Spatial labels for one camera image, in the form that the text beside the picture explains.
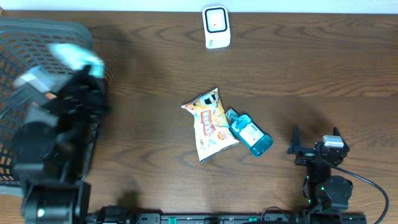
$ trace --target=wire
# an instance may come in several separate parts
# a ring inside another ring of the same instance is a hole
[[[305,198],[308,198],[307,197],[307,193],[305,192],[305,187],[307,186],[307,181],[308,181],[307,177],[308,176],[305,177],[304,182],[303,182],[303,195],[304,195]]]
[[[387,193],[386,193],[380,186],[378,186],[377,184],[375,184],[374,182],[372,182],[372,181],[370,181],[370,180],[368,180],[368,179],[366,179],[366,178],[364,178],[364,177],[361,177],[361,176],[358,175],[358,174],[354,174],[354,173],[352,173],[352,172],[350,172],[350,171],[344,170],[344,169],[342,169],[342,168],[340,168],[340,167],[337,167],[337,166],[335,166],[335,165],[333,165],[333,164],[330,164],[328,161],[326,161],[326,160],[322,157],[320,151],[318,152],[318,156],[319,156],[319,158],[321,159],[322,162],[324,162],[325,164],[327,164],[327,165],[330,166],[331,168],[336,169],[336,170],[338,170],[338,171],[340,171],[340,172],[343,172],[343,173],[345,173],[345,174],[352,175],[353,177],[356,177],[356,178],[358,178],[359,180],[363,180],[363,181],[365,181],[366,183],[368,183],[368,184],[372,185],[373,187],[377,188],[378,190],[380,190],[380,192],[381,192],[381,193],[383,194],[383,196],[384,196],[384,199],[386,200],[386,205],[384,206],[384,210],[383,210],[383,212],[381,213],[379,219],[377,219],[377,221],[376,221],[374,224],[380,223],[380,222],[383,220],[383,218],[386,216],[386,213],[387,213],[387,211],[388,211],[388,207],[389,207],[389,205],[390,205],[390,200],[388,199]]]
[[[261,221],[265,221],[265,214],[267,213],[268,210],[272,209],[272,208],[277,208],[279,209],[280,212],[282,212],[282,214],[284,214],[284,216],[287,218],[287,220],[290,222],[290,218],[284,213],[284,211],[282,209],[280,209],[278,206],[271,206],[268,207],[267,209],[264,210],[264,212],[261,214]]]
[[[16,106],[9,106],[8,108],[4,109],[1,111],[0,113],[0,119],[2,119],[5,115],[7,115],[12,109],[18,108],[20,106],[22,106],[24,103],[26,103],[28,100],[30,100],[30,98],[23,100],[22,102],[20,102],[18,105]]]

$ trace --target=white device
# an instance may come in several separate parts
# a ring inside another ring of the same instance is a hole
[[[202,12],[206,47],[216,49],[231,43],[228,11],[224,6],[207,7]]]

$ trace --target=bottle cap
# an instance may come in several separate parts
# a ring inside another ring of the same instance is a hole
[[[232,108],[226,112],[225,116],[231,122],[234,122],[239,117],[238,113]]]

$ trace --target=white label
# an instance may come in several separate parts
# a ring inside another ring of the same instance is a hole
[[[253,123],[250,123],[242,131],[239,133],[239,135],[250,145],[253,146],[260,138],[264,136],[264,134],[259,130],[259,128],[254,125]]]
[[[202,111],[200,116],[205,136],[213,133],[216,128],[214,127],[213,122],[211,122],[211,110]]]

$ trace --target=gray basket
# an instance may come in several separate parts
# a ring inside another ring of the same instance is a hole
[[[49,73],[73,73],[50,54],[47,44],[55,42],[77,44],[86,49],[91,49],[93,43],[87,28],[78,23],[0,18],[0,110],[13,91],[13,81],[31,67],[41,65],[41,69]],[[19,187],[11,173],[9,146],[14,132],[23,125],[28,109],[26,104],[0,120],[0,185]]]

